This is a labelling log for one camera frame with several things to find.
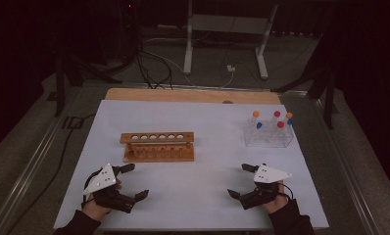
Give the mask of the metal floor rail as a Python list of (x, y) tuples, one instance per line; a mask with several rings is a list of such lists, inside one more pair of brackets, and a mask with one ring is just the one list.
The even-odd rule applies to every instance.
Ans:
[(318, 122), (321, 125), (321, 129), (327, 136), (329, 146), (333, 151), (333, 157), (338, 164), (339, 171), (342, 175), (343, 181), (348, 189), (349, 195), (353, 201), (354, 208), (356, 209), (359, 218), (365, 228), (367, 235), (383, 235), (381, 229), (374, 221), (372, 213), (366, 203), (366, 199), (362, 194), (360, 185), (357, 181), (355, 174), (352, 172), (350, 165), (346, 161), (345, 153), (337, 141), (334, 132), (327, 127), (324, 121), (324, 108), (320, 100), (310, 100), (314, 112), (316, 113)]
[(0, 144), (0, 235), (15, 214), (36, 171), (41, 166), (64, 114), (40, 98)]

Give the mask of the person's left hand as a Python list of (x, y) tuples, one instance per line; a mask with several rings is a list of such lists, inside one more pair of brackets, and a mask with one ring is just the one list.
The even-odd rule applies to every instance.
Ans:
[(101, 221), (107, 214), (109, 214), (112, 210), (110, 208), (104, 208), (96, 204), (93, 195), (90, 195), (86, 200), (84, 206), (81, 211), (85, 213), (88, 217)]

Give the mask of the white metal stand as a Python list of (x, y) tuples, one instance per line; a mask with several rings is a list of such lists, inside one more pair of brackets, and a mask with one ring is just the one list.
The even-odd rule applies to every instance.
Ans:
[(271, 3), (269, 13), (264, 18), (202, 15), (193, 13), (193, 0), (188, 0), (186, 50), (184, 56), (183, 73), (191, 73), (193, 54), (192, 33), (194, 30), (208, 32), (250, 33), (260, 34), (262, 36), (261, 44), (255, 49), (255, 56), (260, 78), (268, 79), (268, 69), (265, 62), (264, 53), (277, 9), (278, 4)]

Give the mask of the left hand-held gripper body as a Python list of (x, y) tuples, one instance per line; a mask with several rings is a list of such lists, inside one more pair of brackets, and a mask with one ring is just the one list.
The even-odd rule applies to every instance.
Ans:
[(121, 166), (106, 164), (93, 172), (84, 185), (82, 205), (84, 206), (89, 195), (93, 195), (97, 205), (111, 210), (130, 213), (135, 201), (133, 198), (122, 195), (117, 189), (118, 175)]

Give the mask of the white table sheet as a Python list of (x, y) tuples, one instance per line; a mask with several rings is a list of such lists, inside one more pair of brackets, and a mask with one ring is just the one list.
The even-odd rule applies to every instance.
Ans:
[(102, 229), (144, 230), (262, 230), (271, 226), (265, 212), (244, 210), (229, 196), (255, 187), (253, 175), (243, 164), (266, 164), (290, 173), (292, 189), (301, 213), (313, 227), (328, 225), (304, 156), (297, 141), (285, 148), (248, 147), (243, 127), (253, 112), (270, 118), (283, 106), (257, 104), (208, 104), (181, 102), (109, 101), (100, 103), (73, 178), (55, 224), (67, 224), (80, 207), (89, 175), (106, 164), (121, 165), (127, 132), (191, 131), (195, 135), (195, 159), (190, 163), (143, 163), (121, 175), (122, 191), (148, 197), (130, 213), (111, 212)]

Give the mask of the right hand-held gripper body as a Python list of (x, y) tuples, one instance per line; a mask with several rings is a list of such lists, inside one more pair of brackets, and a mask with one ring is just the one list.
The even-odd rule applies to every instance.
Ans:
[(258, 165), (258, 170), (252, 173), (254, 173), (253, 181), (256, 188), (250, 193), (241, 195), (240, 203), (244, 210), (273, 201), (278, 194), (277, 183), (292, 176), (291, 173), (266, 164)]

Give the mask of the person's right hand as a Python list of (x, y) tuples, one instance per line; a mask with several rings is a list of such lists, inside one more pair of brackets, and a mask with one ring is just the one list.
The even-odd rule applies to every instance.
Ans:
[(288, 198), (284, 195), (284, 186), (283, 182), (279, 181), (277, 183), (278, 194), (275, 199), (269, 203), (263, 204), (263, 208), (268, 214), (274, 213), (282, 209), (288, 204)]

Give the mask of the clear plastic test tube rack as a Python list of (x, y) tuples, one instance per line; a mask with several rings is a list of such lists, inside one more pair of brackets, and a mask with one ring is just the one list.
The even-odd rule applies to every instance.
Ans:
[(285, 124), (283, 130), (277, 130), (277, 122), (272, 123), (269, 120), (257, 120), (263, 127), (261, 130), (255, 130), (256, 125), (252, 125), (248, 120), (243, 126), (244, 142), (246, 146), (263, 146), (270, 148), (286, 148), (294, 139), (292, 127)]

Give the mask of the black tripod stand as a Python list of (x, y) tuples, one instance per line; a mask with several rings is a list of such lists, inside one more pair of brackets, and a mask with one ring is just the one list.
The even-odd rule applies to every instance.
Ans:
[(84, 79), (80, 70), (85, 70), (95, 75), (104, 82), (120, 84), (119, 80), (113, 79), (97, 70), (90, 64), (74, 55), (57, 54), (55, 56), (55, 75), (56, 75), (56, 112), (55, 116), (59, 117), (66, 105), (66, 84), (68, 81), (72, 86), (81, 86)]
[(335, 72), (338, 67), (337, 59), (340, 57), (337, 46), (336, 39), (330, 33), (324, 33), (302, 74), (281, 87), (271, 89), (271, 92), (285, 93), (311, 80), (313, 83), (308, 89), (307, 95), (312, 100), (319, 99), (321, 95), (324, 95), (323, 120), (329, 129), (333, 128)]

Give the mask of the wooden test tube rack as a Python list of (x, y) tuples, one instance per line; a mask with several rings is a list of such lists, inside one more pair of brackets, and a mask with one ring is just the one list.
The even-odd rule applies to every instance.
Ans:
[(125, 163), (193, 162), (193, 132), (123, 133)]

